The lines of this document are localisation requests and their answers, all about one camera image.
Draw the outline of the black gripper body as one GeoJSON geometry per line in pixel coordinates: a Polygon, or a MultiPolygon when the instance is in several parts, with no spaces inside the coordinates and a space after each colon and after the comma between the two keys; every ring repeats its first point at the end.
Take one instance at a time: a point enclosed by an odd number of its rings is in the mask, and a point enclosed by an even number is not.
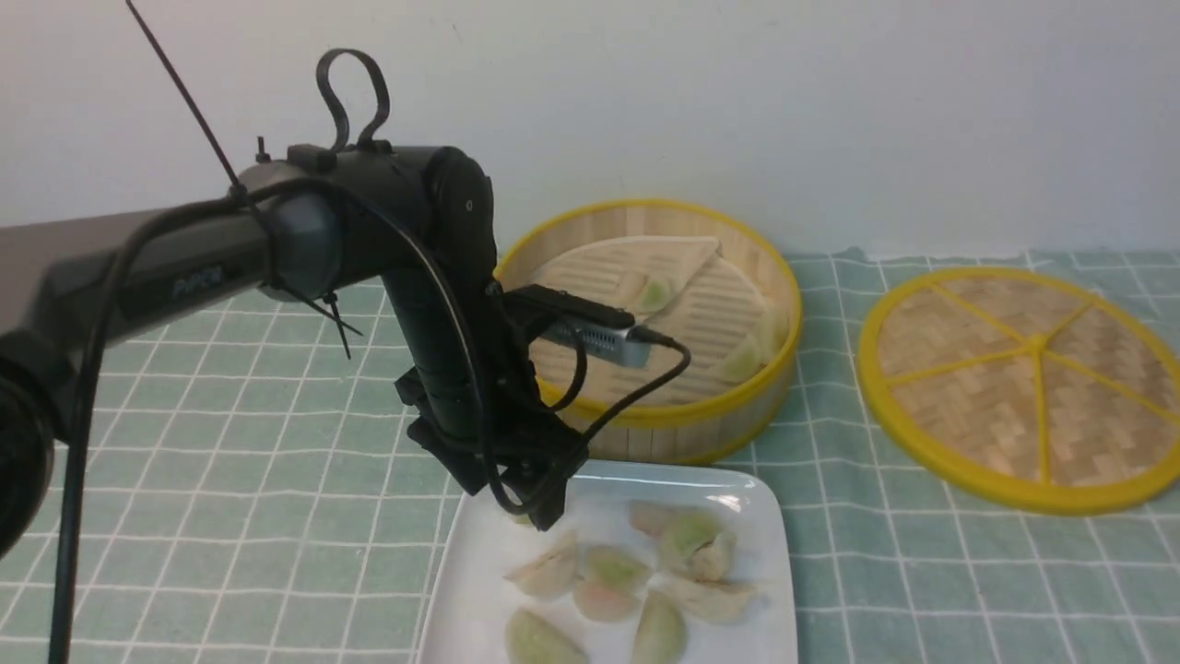
{"type": "Polygon", "coordinates": [[[435,375],[421,366],[396,379],[396,395],[419,415],[409,440],[442,464],[455,484],[476,497],[502,492],[498,507],[525,505],[523,517],[539,532],[552,530],[566,509],[566,486],[586,461],[583,438],[518,386],[477,392],[463,357],[435,375]]]}

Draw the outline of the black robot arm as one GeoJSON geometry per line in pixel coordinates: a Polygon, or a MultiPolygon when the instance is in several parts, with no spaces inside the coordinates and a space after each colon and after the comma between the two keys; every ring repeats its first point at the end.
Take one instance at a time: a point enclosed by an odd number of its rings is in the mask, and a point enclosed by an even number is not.
{"type": "Polygon", "coordinates": [[[586,440],[543,405],[527,346],[583,300],[492,276],[490,178],[459,147],[290,147],[228,196],[4,229],[4,551],[30,530],[53,446],[84,448],[110,346],[257,289],[322,307],[378,278],[414,366],[409,438],[468,494],[499,486],[538,530],[563,517],[586,440]]]}

